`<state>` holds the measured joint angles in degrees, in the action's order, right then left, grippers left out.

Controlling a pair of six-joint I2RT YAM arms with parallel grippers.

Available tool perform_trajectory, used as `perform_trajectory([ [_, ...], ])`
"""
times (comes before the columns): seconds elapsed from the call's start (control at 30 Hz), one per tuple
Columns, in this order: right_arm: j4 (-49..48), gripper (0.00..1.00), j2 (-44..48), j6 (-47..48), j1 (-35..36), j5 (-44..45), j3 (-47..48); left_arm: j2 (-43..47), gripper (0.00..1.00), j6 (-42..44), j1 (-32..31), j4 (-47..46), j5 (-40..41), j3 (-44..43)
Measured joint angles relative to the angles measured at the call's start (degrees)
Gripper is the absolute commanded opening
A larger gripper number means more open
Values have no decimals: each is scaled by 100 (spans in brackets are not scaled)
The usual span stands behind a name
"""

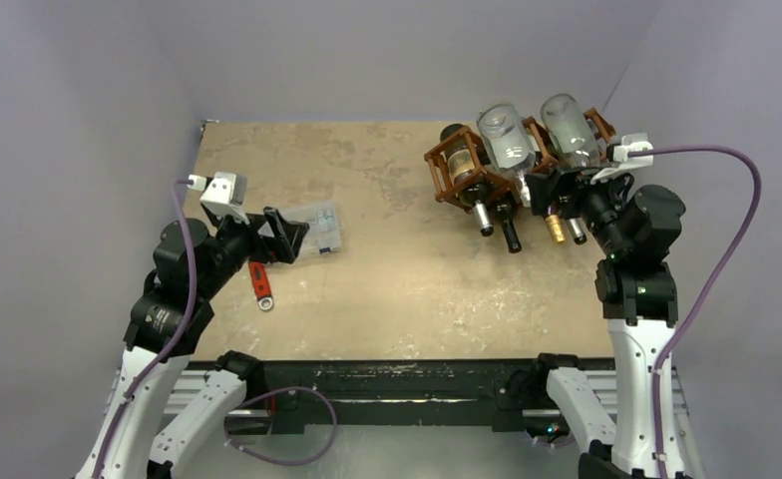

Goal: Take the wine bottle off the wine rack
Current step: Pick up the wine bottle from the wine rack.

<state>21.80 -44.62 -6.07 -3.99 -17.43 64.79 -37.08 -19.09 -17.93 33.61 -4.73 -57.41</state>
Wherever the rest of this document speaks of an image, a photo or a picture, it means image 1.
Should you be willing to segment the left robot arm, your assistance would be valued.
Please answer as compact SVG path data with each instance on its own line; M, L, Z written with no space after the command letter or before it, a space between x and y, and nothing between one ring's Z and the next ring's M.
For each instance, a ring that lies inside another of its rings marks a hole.
M153 252L155 267L131 309L116 390L80 478L145 478L173 387L214 317L211 300L248 263L294 263L309 224L271 207L235 218L179 217Z

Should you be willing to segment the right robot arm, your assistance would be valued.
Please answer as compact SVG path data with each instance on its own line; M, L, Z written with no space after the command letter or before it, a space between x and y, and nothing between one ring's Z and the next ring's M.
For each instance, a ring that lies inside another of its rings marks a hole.
M580 219L604 254L594 286L614 352L616 417L587 387L576 357L542 354L506 378L511 398L555 404L581 450L581 478L684 478L666 360L679 319L665 261L681 233L685 205L666 187L633 192L633 177L595 178L595 169L528 174L534 213Z

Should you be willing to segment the clear glass bottle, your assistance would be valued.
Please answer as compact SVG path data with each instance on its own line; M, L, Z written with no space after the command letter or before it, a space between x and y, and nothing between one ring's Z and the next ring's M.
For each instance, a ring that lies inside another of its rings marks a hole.
M526 175L536 163L537 151L516 107L510 102L489 106L479 114L476 126L491 165L515 182L523 206L529 208Z
M548 98L540 114L562 162L572 168L600 166L596 139L573 96L557 94Z

